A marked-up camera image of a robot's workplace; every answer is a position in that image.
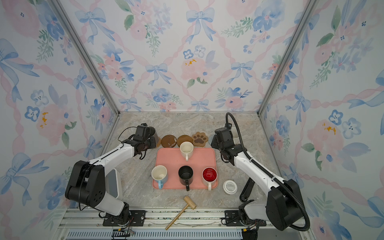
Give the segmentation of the paw shaped wooden coaster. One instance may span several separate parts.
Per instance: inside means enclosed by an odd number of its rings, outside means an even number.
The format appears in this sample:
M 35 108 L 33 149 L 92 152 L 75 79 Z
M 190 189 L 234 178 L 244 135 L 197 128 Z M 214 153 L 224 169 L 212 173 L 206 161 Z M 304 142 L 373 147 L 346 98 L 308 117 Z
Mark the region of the paw shaped wooden coaster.
M 209 137 L 201 132 L 196 132 L 192 135 L 192 139 L 195 147 L 205 147 L 206 143 L 209 141 Z

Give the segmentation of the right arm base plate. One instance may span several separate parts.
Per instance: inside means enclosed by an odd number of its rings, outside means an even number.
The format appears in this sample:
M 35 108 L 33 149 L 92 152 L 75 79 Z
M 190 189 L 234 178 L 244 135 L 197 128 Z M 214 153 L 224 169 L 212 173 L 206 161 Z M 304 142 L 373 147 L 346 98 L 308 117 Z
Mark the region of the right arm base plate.
M 245 212 L 240 210 L 226 210 L 225 216 L 221 219 L 221 224 L 227 227 L 252 227 L 260 222 L 260 227 L 266 227 L 267 223 L 264 220 L 250 219 Z

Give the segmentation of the black mug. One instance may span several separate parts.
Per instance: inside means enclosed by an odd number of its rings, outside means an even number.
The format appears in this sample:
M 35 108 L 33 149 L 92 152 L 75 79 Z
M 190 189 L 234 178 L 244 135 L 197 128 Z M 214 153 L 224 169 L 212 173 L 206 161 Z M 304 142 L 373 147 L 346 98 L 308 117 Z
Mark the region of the black mug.
M 190 191 L 190 185 L 193 182 L 193 169 L 190 166 L 182 166 L 178 171 L 179 180 L 187 191 Z

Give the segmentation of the grey blue woven coaster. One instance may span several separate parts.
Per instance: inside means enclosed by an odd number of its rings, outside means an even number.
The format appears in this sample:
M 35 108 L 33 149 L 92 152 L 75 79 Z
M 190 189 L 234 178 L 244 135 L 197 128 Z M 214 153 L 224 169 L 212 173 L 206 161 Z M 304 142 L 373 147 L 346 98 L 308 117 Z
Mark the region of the grey blue woven coaster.
M 215 137 L 215 135 L 211 135 L 210 137 L 209 137 L 209 141 L 208 141 L 208 143 L 212 146 L 212 142 L 213 142 L 213 140 L 214 140 L 214 137 Z

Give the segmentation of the blue handled cream mug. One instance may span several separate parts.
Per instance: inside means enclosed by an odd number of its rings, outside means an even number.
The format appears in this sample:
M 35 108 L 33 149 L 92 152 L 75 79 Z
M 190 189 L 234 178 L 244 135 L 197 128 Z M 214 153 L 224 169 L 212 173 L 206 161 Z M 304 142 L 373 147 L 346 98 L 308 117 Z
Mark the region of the blue handled cream mug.
M 158 189 L 161 190 L 168 181 L 168 170 L 163 165 L 158 165 L 151 172 L 153 180 L 157 183 Z

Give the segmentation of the pink tray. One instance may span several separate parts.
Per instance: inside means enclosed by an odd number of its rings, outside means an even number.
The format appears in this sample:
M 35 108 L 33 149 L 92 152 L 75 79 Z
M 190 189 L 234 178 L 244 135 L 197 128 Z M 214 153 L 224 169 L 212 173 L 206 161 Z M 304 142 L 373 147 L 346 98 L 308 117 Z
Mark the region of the pink tray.
M 205 169 L 218 172 L 215 151 L 211 148 L 194 149 L 188 160 L 178 148 L 162 148 L 157 152 L 152 186 L 157 190 L 213 190 L 219 178 L 207 184 L 203 178 Z

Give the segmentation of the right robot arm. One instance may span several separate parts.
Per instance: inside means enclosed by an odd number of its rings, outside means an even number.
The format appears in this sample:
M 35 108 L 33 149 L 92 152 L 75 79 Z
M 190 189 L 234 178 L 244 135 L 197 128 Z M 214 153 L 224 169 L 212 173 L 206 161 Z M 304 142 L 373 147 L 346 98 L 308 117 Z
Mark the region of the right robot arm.
M 215 130 L 211 146 L 220 151 L 226 162 L 242 170 L 267 196 L 267 201 L 258 204 L 254 200 L 239 206 L 239 215 L 244 224 L 253 220 L 269 221 L 276 229 L 283 231 L 290 227 L 307 231 L 310 226 L 303 204 L 300 188 L 294 180 L 284 180 L 261 165 L 240 144 L 235 144 L 228 128 Z

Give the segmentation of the red interior white mug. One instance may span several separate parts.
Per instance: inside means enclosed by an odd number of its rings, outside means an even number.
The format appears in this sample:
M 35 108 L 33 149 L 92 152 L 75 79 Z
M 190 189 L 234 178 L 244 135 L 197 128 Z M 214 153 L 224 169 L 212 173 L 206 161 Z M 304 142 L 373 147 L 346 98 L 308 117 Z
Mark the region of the red interior white mug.
M 213 185 L 217 182 L 217 179 L 218 179 L 218 173 L 216 169 L 208 167 L 203 170 L 202 181 L 209 191 L 213 189 Z

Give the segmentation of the dark brown glossy coaster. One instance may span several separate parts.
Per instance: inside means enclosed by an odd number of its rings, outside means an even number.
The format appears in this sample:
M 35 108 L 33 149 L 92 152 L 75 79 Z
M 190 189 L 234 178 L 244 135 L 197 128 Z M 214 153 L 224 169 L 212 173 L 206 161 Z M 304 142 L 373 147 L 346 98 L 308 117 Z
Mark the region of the dark brown glossy coaster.
M 166 135 L 161 140 L 163 148 L 173 148 L 177 145 L 177 138 L 173 135 Z

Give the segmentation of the brown cork round coaster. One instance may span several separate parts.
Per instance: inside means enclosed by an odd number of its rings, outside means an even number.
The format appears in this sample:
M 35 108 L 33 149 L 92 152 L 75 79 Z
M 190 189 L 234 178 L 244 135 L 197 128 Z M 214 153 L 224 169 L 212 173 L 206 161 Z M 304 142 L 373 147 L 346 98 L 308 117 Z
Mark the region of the brown cork round coaster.
M 191 136 L 188 136 L 188 135 L 182 135 L 182 136 L 178 137 L 178 139 L 177 139 L 178 147 L 180 147 L 181 144 L 184 142 L 190 142 L 193 144 L 193 138 Z

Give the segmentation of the grey mug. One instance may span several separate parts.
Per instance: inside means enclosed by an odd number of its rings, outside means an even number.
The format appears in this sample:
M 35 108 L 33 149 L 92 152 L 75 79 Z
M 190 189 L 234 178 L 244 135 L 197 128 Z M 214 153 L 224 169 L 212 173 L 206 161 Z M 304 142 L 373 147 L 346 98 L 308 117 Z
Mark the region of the grey mug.
M 154 127 L 149 127 L 150 128 L 150 149 L 155 149 L 158 148 L 159 145 L 161 144 L 161 139 L 159 138 L 156 130 Z

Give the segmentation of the black stapler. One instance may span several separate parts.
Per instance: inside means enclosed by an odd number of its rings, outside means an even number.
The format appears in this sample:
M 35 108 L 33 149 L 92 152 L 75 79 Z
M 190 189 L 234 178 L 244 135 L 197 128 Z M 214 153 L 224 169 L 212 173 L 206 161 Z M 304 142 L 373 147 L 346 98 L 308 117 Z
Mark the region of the black stapler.
M 249 178 L 245 187 L 243 188 L 243 190 L 240 194 L 240 201 L 241 202 L 245 203 L 246 201 L 248 201 L 248 199 L 252 193 L 254 185 L 255 185 L 255 182 L 253 181 L 253 179 Z

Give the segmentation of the woven rattan coaster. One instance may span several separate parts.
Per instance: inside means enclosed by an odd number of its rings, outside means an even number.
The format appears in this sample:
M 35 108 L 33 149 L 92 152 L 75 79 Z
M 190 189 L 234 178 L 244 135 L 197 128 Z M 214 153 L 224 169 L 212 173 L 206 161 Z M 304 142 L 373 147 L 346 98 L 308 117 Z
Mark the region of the woven rattan coaster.
M 159 148 L 162 145 L 162 139 L 160 137 L 156 137 L 156 147 Z

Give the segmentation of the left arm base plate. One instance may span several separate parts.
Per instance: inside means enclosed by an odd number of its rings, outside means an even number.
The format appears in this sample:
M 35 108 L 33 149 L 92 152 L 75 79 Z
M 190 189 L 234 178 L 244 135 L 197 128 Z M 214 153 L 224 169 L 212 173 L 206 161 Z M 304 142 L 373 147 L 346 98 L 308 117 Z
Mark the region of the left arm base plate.
M 143 227 L 146 219 L 145 210 L 130 210 L 128 218 L 109 216 L 104 218 L 104 227 Z

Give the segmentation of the white round lidded jar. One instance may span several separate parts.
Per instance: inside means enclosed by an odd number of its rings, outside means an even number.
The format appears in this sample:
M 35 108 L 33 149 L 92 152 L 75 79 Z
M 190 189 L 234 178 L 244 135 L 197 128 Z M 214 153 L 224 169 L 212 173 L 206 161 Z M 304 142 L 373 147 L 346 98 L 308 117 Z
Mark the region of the white round lidded jar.
M 234 195 L 238 191 L 237 184 L 232 180 L 223 183 L 223 190 L 227 195 Z

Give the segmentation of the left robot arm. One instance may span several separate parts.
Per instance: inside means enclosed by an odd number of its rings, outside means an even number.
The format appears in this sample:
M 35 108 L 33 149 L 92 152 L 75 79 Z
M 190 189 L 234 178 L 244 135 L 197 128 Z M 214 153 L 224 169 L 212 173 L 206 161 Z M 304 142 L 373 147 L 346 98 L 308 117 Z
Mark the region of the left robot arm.
M 122 162 L 137 155 L 142 160 L 148 149 L 157 147 L 155 128 L 141 124 L 135 129 L 133 135 L 106 154 L 75 163 L 65 191 L 68 200 L 105 212 L 106 217 L 130 217 L 129 204 L 107 193 L 106 176 Z

